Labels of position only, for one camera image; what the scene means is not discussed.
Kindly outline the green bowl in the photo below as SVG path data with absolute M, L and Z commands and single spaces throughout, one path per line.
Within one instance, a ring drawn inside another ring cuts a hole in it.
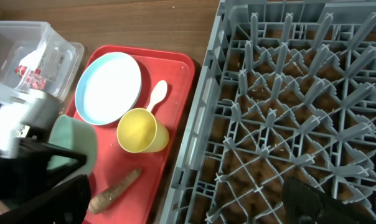
M 97 159 L 97 136 L 94 128 L 81 120 L 61 115 L 55 121 L 49 144 L 77 151 L 87 156 L 84 166 L 72 172 L 65 180 L 80 174 L 90 175 Z

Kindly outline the brown carrot-shaped root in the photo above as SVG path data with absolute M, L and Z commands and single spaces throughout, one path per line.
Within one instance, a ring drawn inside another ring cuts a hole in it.
M 116 185 L 94 196 L 90 200 L 88 211 L 94 215 L 104 212 L 139 178 L 141 173 L 142 169 L 135 169 Z

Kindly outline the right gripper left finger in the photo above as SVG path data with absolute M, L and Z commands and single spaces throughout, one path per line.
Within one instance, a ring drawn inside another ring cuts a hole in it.
M 87 175 L 78 175 L 0 215 L 0 224 L 82 224 L 91 199 Z

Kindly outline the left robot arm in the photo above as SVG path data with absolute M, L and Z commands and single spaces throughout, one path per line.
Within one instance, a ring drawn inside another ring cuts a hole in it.
M 21 135 L 47 134 L 61 105 L 42 90 L 23 92 L 0 83 L 0 200 L 30 200 L 86 164 L 80 152 Z

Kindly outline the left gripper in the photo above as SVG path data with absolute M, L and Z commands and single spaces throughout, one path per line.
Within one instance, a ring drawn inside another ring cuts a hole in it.
M 21 139 L 15 158 L 0 154 L 0 200 L 28 201 L 86 164 L 87 156 L 54 144 Z

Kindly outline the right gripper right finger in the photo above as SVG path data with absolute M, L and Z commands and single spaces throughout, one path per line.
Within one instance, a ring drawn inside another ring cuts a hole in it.
M 282 202 L 288 223 L 376 224 L 376 220 L 294 177 L 283 183 Z

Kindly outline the red snack wrapper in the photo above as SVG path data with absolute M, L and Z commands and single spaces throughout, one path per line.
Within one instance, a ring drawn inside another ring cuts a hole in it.
M 27 78 L 25 80 L 25 83 L 29 88 L 44 90 L 47 86 L 48 79 L 42 76 L 42 70 L 36 68 L 35 70 L 30 70 L 29 72 L 27 71 L 27 66 L 20 65 L 15 69 L 14 73 L 21 79 L 26 76 Z

